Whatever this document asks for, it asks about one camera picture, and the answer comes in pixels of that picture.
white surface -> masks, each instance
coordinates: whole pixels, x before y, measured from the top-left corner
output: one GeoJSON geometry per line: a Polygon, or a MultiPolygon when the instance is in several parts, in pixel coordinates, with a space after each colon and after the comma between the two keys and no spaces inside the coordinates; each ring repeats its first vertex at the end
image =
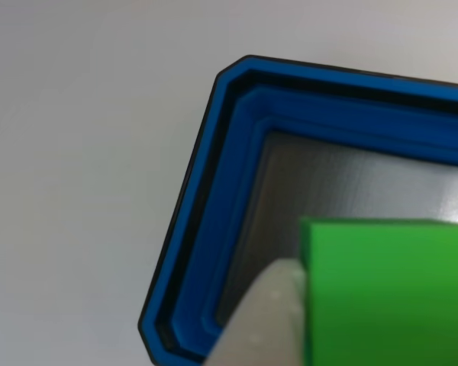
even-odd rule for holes
{"type": "Polygon", "coordinates": [[[265,268],[204,366],[303,366],[306,277],[298,259],[265,268]]]}
{"type": "Polygon", "coordinates": [[[0,1],[0,365],[149,364],[137,318],[247,53],[458,82],[458,0],[0,1]]]}

